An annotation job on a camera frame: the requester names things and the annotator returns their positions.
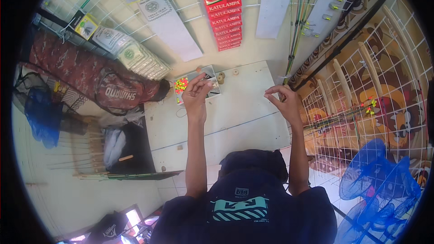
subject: fishing rod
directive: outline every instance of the fishing rod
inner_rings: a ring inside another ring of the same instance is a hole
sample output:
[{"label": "fishing rod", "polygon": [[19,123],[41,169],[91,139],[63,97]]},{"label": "fishing rod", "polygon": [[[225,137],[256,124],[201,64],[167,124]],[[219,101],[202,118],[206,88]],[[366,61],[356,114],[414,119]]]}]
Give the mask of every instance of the fishing rod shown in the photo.
[{"label": "fishing rod", "polygon": [[291,71],[292,63],[294,61],[298,45],[300,43],[300,37],[302,36],[302,32],[306,25],[308,13],[310,11],[310,0],[297,0],[297,13],[296,13],[296,21],[293,23],[292,16],[292,4],[294,4],[294,0],[290,1],[291,3],[291,27],[290,27],[290,51],[288,55],[288,66],[286,68],[285,79],[283,80],[283,84],[288,84],[288,74]]}]

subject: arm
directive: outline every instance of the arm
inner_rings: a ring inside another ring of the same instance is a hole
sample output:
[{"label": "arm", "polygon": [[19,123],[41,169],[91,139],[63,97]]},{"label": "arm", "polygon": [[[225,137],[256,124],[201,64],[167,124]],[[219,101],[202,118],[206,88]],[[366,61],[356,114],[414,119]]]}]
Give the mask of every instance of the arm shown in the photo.
[{"label": "arm", "polygon": [[186,196],[199,198],[207,192],[207,161],[203,129],[207,119],[205,97],[212,89],[211,81],[201,80],[205,73],[192,79],[182,93],[188,118],[188,157],[185,169]]},{"label": "arm", "polygon": [[203,124],[188,122],[188,157],[185,169],[187,196],[198,198],[207,192],[207,160],[203,145]]},{"label": "arm", "polygon": [[[280,102],[271,95],[274,93],[284,95],[286,97],[285,100]],[[297,94],[289,88],[278,85],[267,89],[264,97],[279,109],[283,117],[291,125],[292,147],[288,189],[293,196],[297,196],[303,191],[309,189],[309,186],[307,185],[309,179],[309,165],[304,146],[303,123],[297,108]]]}]

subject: finger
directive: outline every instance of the finger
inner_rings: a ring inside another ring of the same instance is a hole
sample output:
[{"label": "finger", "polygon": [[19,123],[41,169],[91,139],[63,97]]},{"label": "finger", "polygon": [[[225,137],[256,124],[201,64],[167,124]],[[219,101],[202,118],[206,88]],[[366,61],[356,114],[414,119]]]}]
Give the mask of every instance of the finger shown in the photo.
[{"label": "finger", "polygon": [[196,83],[196,85],[194,85],[194,87],[193,87],[193,89],[191,91],[197,92],[198,89],[200,87],[203,87],[206,83],[207,83],[207,80],[201,80],[201,81],[199,81],[198,83]]},{"label": "finger", "polygon": [[202,78],[204,78],[205,75],[206,75],[206,73],[201,73],[197,77],[193,78],[191,81],[188,82],[187,88],[185,90],[191,91],[193,89],[194,85],[196,85]]},{"label": "finger", "polygon": [[200,92],[198,94],[199,99],[205,99],[209,91],[213,88],[213,84],[211,81],[207,81],[206,84],[200,89]]},{"label": "finger", "polygon": [[265,91],[266,94],[281,93],[281,94],[285,95],[286,97],[288,97],[292,92],[293,91],[291,89],[286,88],[285,86],[282,86],[282,85],[273,86],[273,87],[271,87]]},{"label": "finger", "polygon": [[266,99],[268,99],[273,105],[275,105],[277,108],[280,107],[280,105],[282,104],[282,102],[280,102],[279,100],[277,100],[273,95],[271,94],[264,94],[264,97]]}]

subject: blue fishing net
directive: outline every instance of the blue fishing net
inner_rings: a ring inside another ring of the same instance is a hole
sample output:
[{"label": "blue fishing net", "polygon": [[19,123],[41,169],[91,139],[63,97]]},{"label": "blue fishing net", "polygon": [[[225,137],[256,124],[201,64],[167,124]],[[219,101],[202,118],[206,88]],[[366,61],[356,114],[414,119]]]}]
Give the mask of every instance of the blue fishing net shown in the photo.
[{"label": "blue fishing net", "polygon": [[398,164],[384,156],[381,139],[367,143],[342,176],[339,196],[361,196],[339,225],[336,243],[386,243],[396,240],[405,226],[403,218],[420,197],[420,186],[411,176],[409,157]]},{"label": "blue fishing net", "polygon": [[32,128],[33,137],[42,141],[47,149],[56,147],[63,104],[53,103],[50,92],[43,89],[32,88],[27,96],[24,114]]}]

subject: plastic bag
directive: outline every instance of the plastic bag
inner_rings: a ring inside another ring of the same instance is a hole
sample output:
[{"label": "plastic bag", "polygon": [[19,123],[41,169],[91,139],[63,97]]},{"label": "plastic bag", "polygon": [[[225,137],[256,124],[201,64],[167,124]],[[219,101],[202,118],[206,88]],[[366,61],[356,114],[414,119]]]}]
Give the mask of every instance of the plastic bag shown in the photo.
[{"label": "plastic bag", "polygon": [[109,170],[112,165],[118,162],[127,140],[125,133],[121,130],[108,130],[106,133],[106,143],[104,145],[104,165]]},{"label": "plastic bag", "polygon": [[142,127],[140,119],[144,117],[144,111],[130,110],[125,116],[115,116],[112,114],[106,114],[99,119],[99,126],[101,128],[120,128],[129,122],[133,122],[138,126]]}]

